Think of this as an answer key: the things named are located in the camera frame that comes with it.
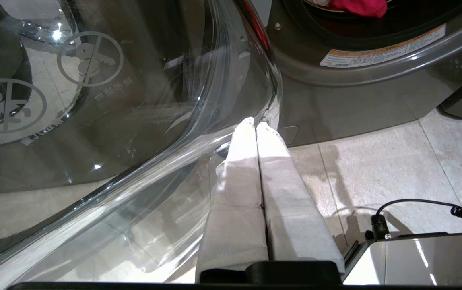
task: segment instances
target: red cloth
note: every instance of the red cloth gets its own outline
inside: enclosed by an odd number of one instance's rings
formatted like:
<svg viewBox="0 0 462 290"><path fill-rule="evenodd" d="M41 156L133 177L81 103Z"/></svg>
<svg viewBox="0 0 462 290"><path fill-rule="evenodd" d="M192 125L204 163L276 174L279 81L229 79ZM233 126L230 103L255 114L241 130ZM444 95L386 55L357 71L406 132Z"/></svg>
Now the red cloth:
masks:
<svg viewBox="0 0 462 290"><path fill-rule="evenodd" d="M364 17L382 17L387 12L386 0L331 0L329 6Z"/></svg>

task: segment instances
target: transparent washer door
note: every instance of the transparent washer door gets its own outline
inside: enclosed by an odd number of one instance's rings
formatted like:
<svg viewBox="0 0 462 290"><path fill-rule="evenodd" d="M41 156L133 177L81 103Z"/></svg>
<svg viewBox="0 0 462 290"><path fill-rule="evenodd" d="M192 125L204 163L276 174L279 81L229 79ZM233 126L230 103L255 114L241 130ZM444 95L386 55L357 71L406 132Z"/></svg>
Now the transparent washer door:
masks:
<svg viewBox="0 0 462 290"><path fill-rule="evenodd" d="M0 0L0 289L193 280L226 143L280 97L247 1Z"/></svg>

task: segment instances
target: power cord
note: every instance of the power cord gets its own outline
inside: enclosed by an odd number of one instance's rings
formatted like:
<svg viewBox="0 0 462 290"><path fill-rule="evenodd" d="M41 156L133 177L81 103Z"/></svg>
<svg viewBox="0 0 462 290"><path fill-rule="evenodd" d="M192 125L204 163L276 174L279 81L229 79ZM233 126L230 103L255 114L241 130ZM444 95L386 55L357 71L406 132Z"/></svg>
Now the power cord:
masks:
<svg viewBox="0 0 462 290"><path fill-rule="evenodd" d="M387 202L384 205L382 205L378 211L376 212L375 215L371 216L371 225L372 225L372 231L367 231L365 233L365 238L366 239L385 239L387 235L389 235L389 228L387 226L387 220L385 217L381 214L382 210L395 203L399 202L426 202L426 203L433 203L433 204L439 204L439 205L445 205L445 206L450 206L451 207L451 214L462 218L462 206L452 204L452 203L447 203L447 202L440 202L440 201L435 201L435 200L427 200L427 199L415 199L415 198L407 198L407 199L397 199L397 200L392 200L391 202Z"/></svg>

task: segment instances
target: warning label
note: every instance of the warning label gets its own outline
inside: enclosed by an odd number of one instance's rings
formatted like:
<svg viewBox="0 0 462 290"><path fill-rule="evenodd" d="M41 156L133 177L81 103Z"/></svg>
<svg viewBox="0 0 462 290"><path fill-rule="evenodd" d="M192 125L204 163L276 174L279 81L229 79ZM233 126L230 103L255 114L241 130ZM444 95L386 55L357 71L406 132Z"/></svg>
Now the warning label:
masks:
<svg viewBox="0 0 462 290"><path fill-rule="evenodd" d="M439 40L444 35L446 35L446 25L442 24L423 35L386 48L355 52L330 50L320 65L330 68L357 68L359 66L379 64L416 51Z"/></svg>

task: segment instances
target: front-load washer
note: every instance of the front-load washer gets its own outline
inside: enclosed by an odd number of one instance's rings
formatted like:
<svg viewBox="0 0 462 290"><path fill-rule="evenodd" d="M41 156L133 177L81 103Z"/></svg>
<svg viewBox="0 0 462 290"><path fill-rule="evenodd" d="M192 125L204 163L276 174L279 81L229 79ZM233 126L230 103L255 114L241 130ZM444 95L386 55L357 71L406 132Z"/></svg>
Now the front-load washer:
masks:
<svg viewBox="0 0 462 290"><path fill-rule="evenodd" d="M462 1L391 0L379 19L274 0L267 33L283 75L290 146L424 117L462 86Z"/></svg>

